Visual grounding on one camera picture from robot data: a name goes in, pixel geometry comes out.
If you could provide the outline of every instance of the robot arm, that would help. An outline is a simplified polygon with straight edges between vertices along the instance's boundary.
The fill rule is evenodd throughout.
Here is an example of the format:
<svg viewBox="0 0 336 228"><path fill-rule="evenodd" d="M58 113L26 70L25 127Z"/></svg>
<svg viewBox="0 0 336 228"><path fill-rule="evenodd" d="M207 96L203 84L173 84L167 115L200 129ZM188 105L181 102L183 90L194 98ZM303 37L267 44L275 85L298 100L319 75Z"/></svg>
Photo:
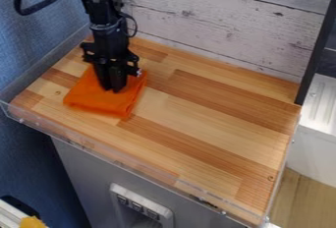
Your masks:
<svg viewBox="0 0 336 228"><path fill-rule="evenodd" d="M34 13L56 0L44 0L29 8L21 8L22 0L15 0L15 8L21 15ZM127 76L139 76L139 57L129 50L129 37L137 33L137 23L121 12L122 0L82 0L89 14L94 42L84 42L84 60L93 65L101 86L114 92L127 84ZM135 33L128 34L127 19L134 21Z"/></svg>

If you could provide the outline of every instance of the floor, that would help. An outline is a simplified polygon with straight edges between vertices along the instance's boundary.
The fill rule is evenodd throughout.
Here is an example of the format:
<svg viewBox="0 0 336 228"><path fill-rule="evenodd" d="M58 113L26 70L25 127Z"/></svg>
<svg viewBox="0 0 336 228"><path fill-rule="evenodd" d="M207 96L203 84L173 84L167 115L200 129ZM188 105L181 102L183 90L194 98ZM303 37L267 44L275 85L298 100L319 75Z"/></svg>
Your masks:
<svg viewBox="0 0 336 228"><path fill-rule="evenodd" d="M287 168L270 220L282 228L335 228L336 188Z"/></svg>

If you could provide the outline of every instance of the orange cloth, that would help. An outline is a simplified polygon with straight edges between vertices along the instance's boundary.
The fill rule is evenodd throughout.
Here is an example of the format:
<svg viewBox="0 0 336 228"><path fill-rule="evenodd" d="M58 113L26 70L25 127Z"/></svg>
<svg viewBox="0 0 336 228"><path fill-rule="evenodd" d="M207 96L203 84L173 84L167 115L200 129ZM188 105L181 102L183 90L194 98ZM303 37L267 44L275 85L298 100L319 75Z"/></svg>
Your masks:
<svg viewBox="0 0 336 228"><path fill-rule="evenodd" d="M78 83L65 96L66 105L98 113L108 113L119 118L128 118L145 86L146 72L141 77L128 76L127 85L118 93L104 90L90 66Z"/></svg>

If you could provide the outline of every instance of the transparent plastic barrier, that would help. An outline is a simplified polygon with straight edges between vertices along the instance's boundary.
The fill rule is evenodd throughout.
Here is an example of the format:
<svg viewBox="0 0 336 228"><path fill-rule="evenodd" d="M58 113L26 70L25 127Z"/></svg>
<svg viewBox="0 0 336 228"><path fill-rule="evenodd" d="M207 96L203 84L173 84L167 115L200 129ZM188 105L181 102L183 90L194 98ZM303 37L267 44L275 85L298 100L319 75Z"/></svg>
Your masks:
<svg viewBox="0 0 336 228"><path fill-rule="evenodd" d="M228 200L218 197L217 195L214 195L194 184L176 178L171 174L165 173L164 171L156 169L152 166L148 166L146 163L120 152L111 146L97 142L96 140L83 136L80 133L65 128L55 122L44 119L29 112L28 110L25 110L24 108L9 104L3 100L0 100L0 105L7 117L21 124L36 129L54 139L62 141L63 143L70 144L82 151L88 152L149 181L154 181L169 190L177 192L177 194L181 194L191 200L203 203L205 206L218 212L219 214L225 215L226 217L232 218L238 222L242 222L245 225L250 225L251 227L256 227L258 225L249 224L247 220L250 220L252 223L257 223L259 226L264 223L265 219L261 216L256 215L255 213L248 211ZM177 182L176 184L181 185L179 188L183 190L165 183L169 181Z"/></svg>
<svg viewBox="0 0 336 228"><path fill-rule="evenodd" d="M43 118L40 115L29 111L29 109L11 104L11 101L16 95L25 90L26 87L57 62L55 59L57 60L60 58L47 56L32 66L22 76L18 77L0 93L0 105L7 117L34 128L54 139L75 146L85 152L89 152L100 159L144 177L147 180L154 181L166 189L188 197L191 200L200 202L213 211L247 226L262 227L265 224L267 221L265 216L255 214L253 211L241 207L230 200L223 199L191 182L182 180L164 170L148 165L135 157L113 148L111 145L98 142L83 134L68 129L55 121Z"/></svg>

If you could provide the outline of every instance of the gray wall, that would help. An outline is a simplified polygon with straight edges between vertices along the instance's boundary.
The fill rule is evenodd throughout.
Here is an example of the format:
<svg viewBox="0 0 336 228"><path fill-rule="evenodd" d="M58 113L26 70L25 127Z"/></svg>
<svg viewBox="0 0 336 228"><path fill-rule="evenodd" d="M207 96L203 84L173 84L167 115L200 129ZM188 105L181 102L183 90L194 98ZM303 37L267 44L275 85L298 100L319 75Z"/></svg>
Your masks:
<svg viewBox="0 0 336 228"><path fill-rule="evenodd" d="M28 17L15 13L13 0L0 0L0 8L0 89L87 23L80 0L59 0ZM35 208L50 227L88 227L50 138L1 112L0 197L5 195Z"/></svg>
<svg viewBox="0 0 336 228"><path fill-rule="evenodd" d="M299 82L329 0L128 0L139 35Z"/></svg>

